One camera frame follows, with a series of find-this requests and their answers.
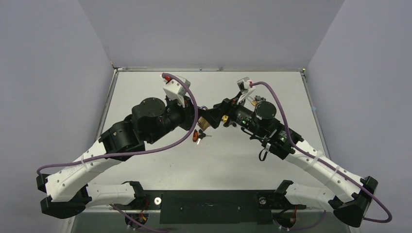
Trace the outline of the large brass padlock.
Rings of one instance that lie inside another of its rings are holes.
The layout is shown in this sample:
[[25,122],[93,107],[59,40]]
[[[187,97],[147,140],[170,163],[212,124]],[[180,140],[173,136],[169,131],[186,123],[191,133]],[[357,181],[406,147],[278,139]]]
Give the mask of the large brass padlock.
[[210,124],[203,117],[200,117],[198,119],[198,126],[202,131],[205,131],[207,128],[210,127]]

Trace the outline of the keys of orange padlock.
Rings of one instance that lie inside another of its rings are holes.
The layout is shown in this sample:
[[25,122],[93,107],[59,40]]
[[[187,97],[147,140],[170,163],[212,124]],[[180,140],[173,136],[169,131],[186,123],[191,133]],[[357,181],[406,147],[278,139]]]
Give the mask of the keys of orange padlock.
[[211,135],[208,135],[202,129],[199,129],[198,130],[198,139],[196,141],[196,144],[199,145],[200,141],[205,137],[211,137]]

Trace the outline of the yellow padlock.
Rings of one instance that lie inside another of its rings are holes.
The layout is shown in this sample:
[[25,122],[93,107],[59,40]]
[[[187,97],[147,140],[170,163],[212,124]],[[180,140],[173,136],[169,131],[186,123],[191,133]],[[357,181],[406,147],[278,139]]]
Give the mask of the yellow padlock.
[[227,116],[227,115],[224,115],[223,117],[222,117],[222,122],[223,123],[226,123],[226,122],[228,122],[229,121],[229,117]]

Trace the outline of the orange padlock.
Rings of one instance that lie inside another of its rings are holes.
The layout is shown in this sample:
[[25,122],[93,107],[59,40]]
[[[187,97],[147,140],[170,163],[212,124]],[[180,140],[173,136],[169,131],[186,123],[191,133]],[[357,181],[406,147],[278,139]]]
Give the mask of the orange padlock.
[[198,133],[198,131],[195,129],[195,130],[193,131],[193,134],[192,134],[192,141],[193,141],[193,142],[197,142],[197,141],[198,141],[198,138],[199,138],[199,133]]

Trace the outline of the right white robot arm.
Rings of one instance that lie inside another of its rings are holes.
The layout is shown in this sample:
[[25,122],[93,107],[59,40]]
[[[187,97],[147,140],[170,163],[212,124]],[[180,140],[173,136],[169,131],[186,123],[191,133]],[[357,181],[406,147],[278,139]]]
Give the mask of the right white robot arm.
[[373,200],[377,180],[341,168],[288,128],[285,121],[278,120],[276,113],[275,105],[265,99],[255,100],[253,109],[246,108],[241,95],[224,99],[210,109],[199,109],[200,117],[211,127],[237,124],[250,139],[261,143],[264,154],[271,153],[296,165],[323,184],[323,188],[316,188],[284,180],[274,194],[278,206],[319,208],[332,212],[346,225],[359,227]]

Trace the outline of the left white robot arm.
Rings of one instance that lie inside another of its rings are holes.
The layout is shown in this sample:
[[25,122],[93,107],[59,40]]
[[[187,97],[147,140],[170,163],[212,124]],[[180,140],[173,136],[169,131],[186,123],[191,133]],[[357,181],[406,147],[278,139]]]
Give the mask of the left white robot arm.
[[139,182],[98,185],[92,184],[92,180],[133,156],[147,154],[146,144],[155,143],[177,127],[191,132],[200,115],[201,108],[188,97],[182,102],[144,99],[74,162],[60,165],[54,174],[38,174],[37,187],[46,193],[40,203],[41,212],[65,219],[99,205],[142,207],[146,195]]

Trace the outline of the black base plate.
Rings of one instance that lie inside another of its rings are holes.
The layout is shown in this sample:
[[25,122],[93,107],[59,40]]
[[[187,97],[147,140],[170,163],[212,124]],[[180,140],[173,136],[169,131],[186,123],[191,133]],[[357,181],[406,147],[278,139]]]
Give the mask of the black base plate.
[[270,224],[283,210],[304,210],[274,190],[146,190],[125,211],[160,211],[160,224]]

